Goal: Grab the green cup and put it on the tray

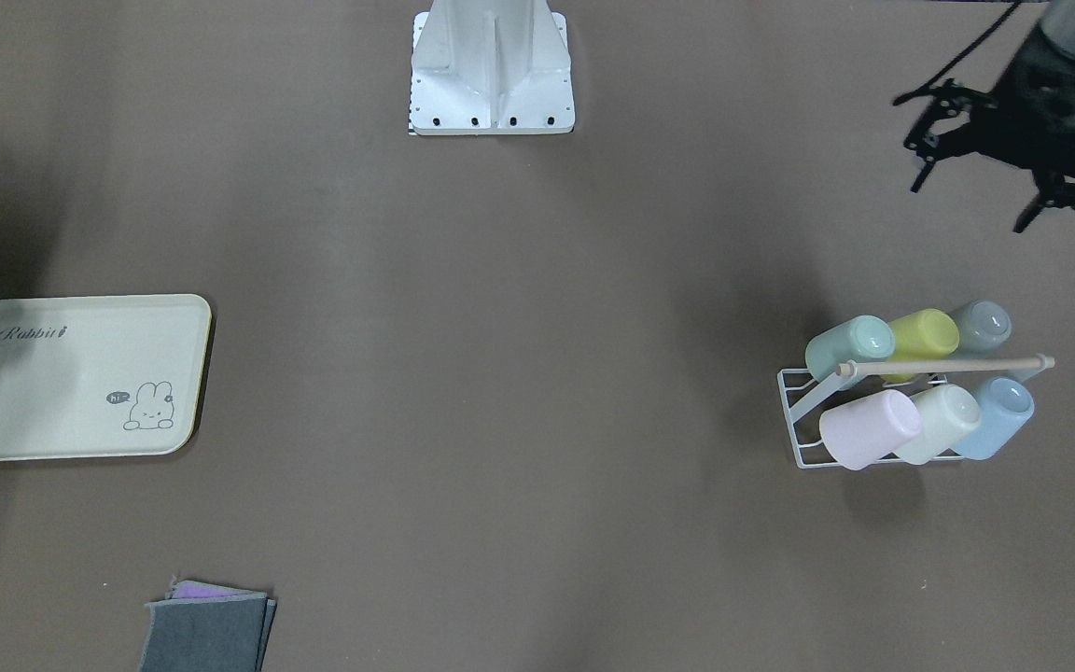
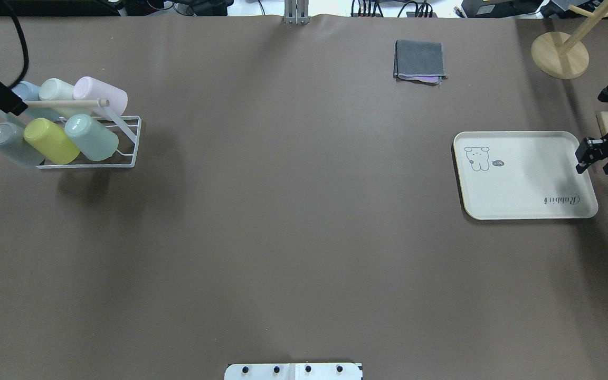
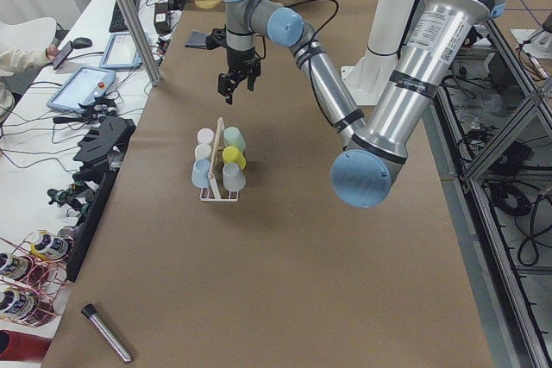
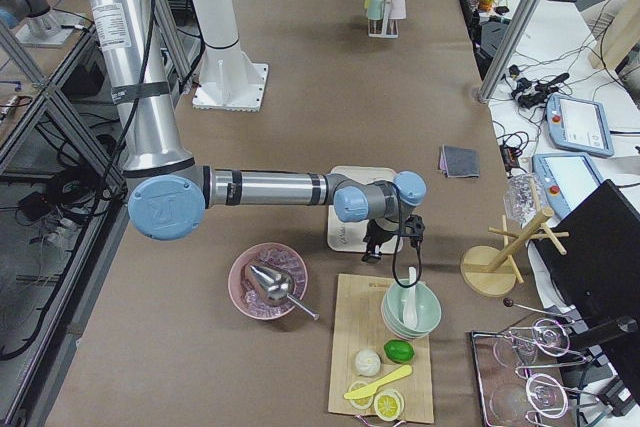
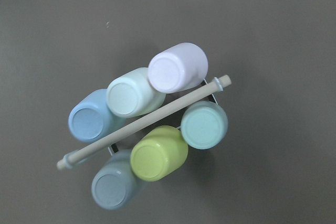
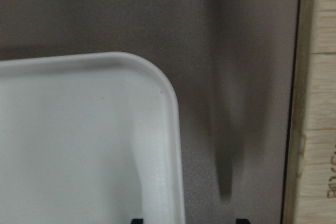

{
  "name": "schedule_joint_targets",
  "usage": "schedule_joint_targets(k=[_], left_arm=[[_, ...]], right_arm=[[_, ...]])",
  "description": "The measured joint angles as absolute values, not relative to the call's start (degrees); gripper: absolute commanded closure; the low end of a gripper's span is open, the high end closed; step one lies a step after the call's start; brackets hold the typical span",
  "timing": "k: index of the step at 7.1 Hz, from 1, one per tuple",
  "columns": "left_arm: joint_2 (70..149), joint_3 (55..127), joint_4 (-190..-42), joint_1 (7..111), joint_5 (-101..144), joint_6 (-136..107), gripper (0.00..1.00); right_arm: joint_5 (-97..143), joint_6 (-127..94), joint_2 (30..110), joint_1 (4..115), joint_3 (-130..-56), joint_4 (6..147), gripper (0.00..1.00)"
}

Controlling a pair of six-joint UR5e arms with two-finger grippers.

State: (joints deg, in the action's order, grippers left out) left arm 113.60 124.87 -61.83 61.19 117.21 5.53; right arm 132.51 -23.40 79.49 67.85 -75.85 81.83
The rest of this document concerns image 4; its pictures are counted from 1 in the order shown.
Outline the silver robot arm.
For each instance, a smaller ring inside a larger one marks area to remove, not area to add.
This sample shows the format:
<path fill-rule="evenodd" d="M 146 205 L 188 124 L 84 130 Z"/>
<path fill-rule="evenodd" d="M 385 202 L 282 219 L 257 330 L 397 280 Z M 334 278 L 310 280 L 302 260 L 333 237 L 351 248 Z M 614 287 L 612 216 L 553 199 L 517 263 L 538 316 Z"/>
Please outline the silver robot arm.
<path fill-rule="evenodd" d="M 424 223 L 416 213 L 427 187 L 416 173 L 359 183 L 341 174 L 241 171 L 200 166 L 182 144 L 171 88 L 154 31 L 156 0 L 87 0 L 118 108 L 128 156 L 123 174 L 128 212 L 145 236 L 189 235 L 214 205 L 330 205 L 345 223 L 365 222 L 363 258 L 375 262 L 388 241 L 419 248 Z M 232 0 L 192 0 L 204 59 L 197 104 L 256 111 L 268 66 L 242 50 Z"/>

